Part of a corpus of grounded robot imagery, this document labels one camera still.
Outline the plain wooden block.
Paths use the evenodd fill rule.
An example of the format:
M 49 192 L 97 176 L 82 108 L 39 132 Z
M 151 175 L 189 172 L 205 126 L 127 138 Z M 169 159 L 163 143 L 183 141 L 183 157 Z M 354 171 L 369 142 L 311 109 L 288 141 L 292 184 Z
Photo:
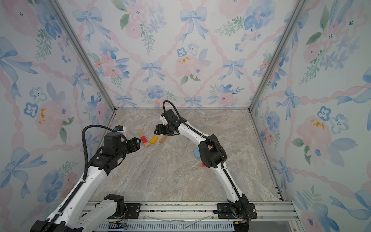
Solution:
M 161 137 L 161 139 L 159 140 L 159 143 L 160 143 L 160 144 L 163 144 L 163 143 L 165 142 L 166 138 L 167 138 L 167 136 L 166 136 L 166 135 L 163 135 L 163 136 Z

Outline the red rectangular block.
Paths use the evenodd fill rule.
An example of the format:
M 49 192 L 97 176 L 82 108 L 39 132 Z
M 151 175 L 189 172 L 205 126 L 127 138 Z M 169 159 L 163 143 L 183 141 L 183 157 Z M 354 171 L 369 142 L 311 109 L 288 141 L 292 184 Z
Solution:
M 142 137 L 141 137 L 141 140 L 142 140 L 142 142 L 143 142 L 144 144 L 148 144 L 148 140 L 147 140 L 147 138 L 146 138 L 145 136 L 142 136 Z

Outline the yellow rectangular block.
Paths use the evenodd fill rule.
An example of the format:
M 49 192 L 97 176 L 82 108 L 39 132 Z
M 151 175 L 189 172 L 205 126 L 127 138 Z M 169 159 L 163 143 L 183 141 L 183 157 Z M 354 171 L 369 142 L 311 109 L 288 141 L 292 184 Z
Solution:
M 157 140 L 158 140 L 158 136 L 154 135 L 152 139 L 150 140 L 150 143 L 154 145 L 157 142 Z

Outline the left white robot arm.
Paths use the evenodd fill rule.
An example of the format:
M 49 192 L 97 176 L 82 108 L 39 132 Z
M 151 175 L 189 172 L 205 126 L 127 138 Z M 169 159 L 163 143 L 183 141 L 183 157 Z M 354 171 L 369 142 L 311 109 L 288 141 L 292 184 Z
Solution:
M 129 212 L 125 198 L 109 194 L 97 206 L 83 214 L 83 210 L 97 187 L 112 170 L 117 168 L 129 153 L 140 149 L 141 140 L 133 137 L 125 140 L 116 135 L 104 140 L 96 154 L 88 162 L 79 182 L 63 202 L 45 220 L 36 221 L 32 232 L 92 232 L 108 218 L 123 219 Z

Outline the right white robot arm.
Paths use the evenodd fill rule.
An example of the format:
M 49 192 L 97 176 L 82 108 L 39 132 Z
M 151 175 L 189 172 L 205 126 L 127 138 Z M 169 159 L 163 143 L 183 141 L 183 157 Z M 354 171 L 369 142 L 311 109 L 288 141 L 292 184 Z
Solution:
M 215 135 L 204 134 L 185 122 L 175 122 L 167 125 L 158 124 L 154 134 L 166 136 L 183 135 L 195 143 L 198 146 L 201 161 L 213 171 L 221 183 L 231 207 L 232 215 L 236 218 L 252 218 L 249 212 L 250 202 L 230 174 L 226 165 L 227 154 Z

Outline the light blue block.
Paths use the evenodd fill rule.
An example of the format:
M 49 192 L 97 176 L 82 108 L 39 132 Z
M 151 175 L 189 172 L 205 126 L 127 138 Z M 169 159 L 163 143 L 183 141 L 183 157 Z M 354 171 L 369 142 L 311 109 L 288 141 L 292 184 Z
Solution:
M 200 153 L 199 153 L 199 150 L 198 149 L 195 149 L 194 150 L 194 154 L 195 154 L 195 157 L 198 159 L 200 158 Z

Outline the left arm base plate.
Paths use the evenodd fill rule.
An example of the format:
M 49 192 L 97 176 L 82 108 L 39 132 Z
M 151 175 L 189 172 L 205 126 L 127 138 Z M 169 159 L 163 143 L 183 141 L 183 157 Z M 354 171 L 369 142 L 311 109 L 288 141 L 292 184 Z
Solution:
M 138 219 L 140 209 L 140 203 L 119 204 L 115 210 L 115 213 L 108 219 Z

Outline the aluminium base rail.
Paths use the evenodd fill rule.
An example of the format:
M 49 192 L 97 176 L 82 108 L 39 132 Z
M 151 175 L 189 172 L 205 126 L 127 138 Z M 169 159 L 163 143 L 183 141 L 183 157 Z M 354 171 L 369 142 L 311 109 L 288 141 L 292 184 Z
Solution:
M 254 218 L 234 217 L 223 202 L 127 202 L 122 219 L 105 219 L 97 232 L 302 232 L 292 202 L 254 202 Z

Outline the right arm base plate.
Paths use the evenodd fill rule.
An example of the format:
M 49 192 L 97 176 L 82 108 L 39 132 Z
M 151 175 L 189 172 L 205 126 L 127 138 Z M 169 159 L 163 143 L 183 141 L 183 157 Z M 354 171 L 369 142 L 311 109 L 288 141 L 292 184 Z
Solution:
M 253 203 L 232 204 L 232 203 L 219 203 L 216 205 L 217 210 L 213 213 L 218 215 L 219 219 L 257 219 L 257 210 Z

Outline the aluminium corner post left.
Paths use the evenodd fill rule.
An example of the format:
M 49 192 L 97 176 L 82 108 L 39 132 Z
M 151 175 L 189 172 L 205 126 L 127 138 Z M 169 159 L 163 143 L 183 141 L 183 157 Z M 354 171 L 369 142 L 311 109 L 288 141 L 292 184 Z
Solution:
M 72 28 L 69 20 L 67 19 L 61 5 L 58 3 L 58 1 L 46 1 L 47 5 L 50 7 L 52 13 L 55 14 L 58 22 L 61 24 L 62 28 L 65 30 L 68 38 L 71 41 L 71 44 L 74 48 L 74 50 L 77 52 L 78 57 L 86 70 L 88 71 L 92 81 L 100 91 L 103 99 L 107 102 L 108 107 L 111 111 L 115 112 L 116 108 L 108 95 L 108 92 L 103 86 L 103 83 L 101 82 L 100 78 L 95 72 L 95 69 L 93 67 L 93 64 L 90 62 L 88 55 L 83 48 L 81 42 L 79 41 L 77 34 L 75 33 L 74 29 Z

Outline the aluminium corner post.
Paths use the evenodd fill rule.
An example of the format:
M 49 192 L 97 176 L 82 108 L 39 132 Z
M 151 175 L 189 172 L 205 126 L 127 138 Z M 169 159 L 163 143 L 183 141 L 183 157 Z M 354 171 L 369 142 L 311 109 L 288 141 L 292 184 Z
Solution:
M 282 34 L 282 38 L 280 39 L 279 43 L 277 44 L 277 48 L 275 49 L 271 62 L 267 67 L 267 71 L 265 72 L 265 75 L 263 76 L 260 84 L 258 85 L 257 92 L 255 93 L 253 100 L 251 101 L 250 106 L 248 107 L 249 113 L 251 113 L 254 109 L 254 107 L 258 104 L 259 97 L 262 94 L 265 85 L 270 79 L 270 76 L 273 72 L 273 69 L 275 68 L 276 64 L 278 63 L 279 59 L 281 58 L 281 55 L 283 51 L 286 48 L 288 39 L 291 35 L 291 33 L 294 31 L 294 27 L 297 25 L 299 18 L 302 15 L 302 12 L 305 8 L 305 5 L 307 4 L 306 0 L 300 0 L 297 2 L 296 6 L 293 9 L 292 15 L 289 18 L 289 22 L 285 27 L 285 30 Z
M 108 107 L 111 111 L 115 112 L 116 108 L 108 95 L 108 92 L 103 86 L 103 83 L 101 82 L 100 78 L 95 72 L 95 69 L 93 67 L 93 64 L 90 62 L 88 55 L 83 48 L 81 42 L 79 41 L 77 34 L 75 33 L 74 29 L 72 28 L 69 20 L 67 19 L 61 5 L 58 3 L 58 1 L 46 1 L 47 5 L 50 7 L 52 13 L 55 14 L 58 22 L 61 24 L 62 28 L 65 30 L 68 38 L 71 41 L 71 44 L 74 48 L 74 50 L 77 52 L 78 57 L 86 70 L 88 71 L 92 81 L 100 91 L 103 99 L 107 102 Z

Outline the aluminium corner post right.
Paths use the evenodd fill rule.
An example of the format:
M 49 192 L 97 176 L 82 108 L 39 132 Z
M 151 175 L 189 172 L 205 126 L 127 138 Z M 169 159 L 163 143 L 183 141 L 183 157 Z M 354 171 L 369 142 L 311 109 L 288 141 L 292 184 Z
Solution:
M 294 27 L 297 25 L 299 18 L 302 15 L 302 12 L 305 8 L 305 5 L 307 4 L 306 0 L 300 0 L 297 2 L 296 6 L 293 9 L 292 15 L 289 18 L 289 22 L 285 27 L 285 30 L 282 34 L 282 38 L 280 39 L 279 43 L 277 44 L 277 48 L 275 49 L 271 62 L 267 67 L 267 71 L 265 72 L 265 75 L 263 76 L 260 84 L 258 85 L 257 92 L 255 93 L 253 100 L 251 101 L 250 106 L 248 107 L 249 113 L 251 113 L 254 109 L 254 107 L 258 104 L 259 97 L 262 94 L 265 85 L 270 79 L 270 76 L 273 72 L 273 69 L 275 68 L 276 64 L 278 63 L 279 59 L 281 58 L 281 55 L 283 51 L 286 48 L 288 39 L 291 35 L 291 33 L 294 31 Z

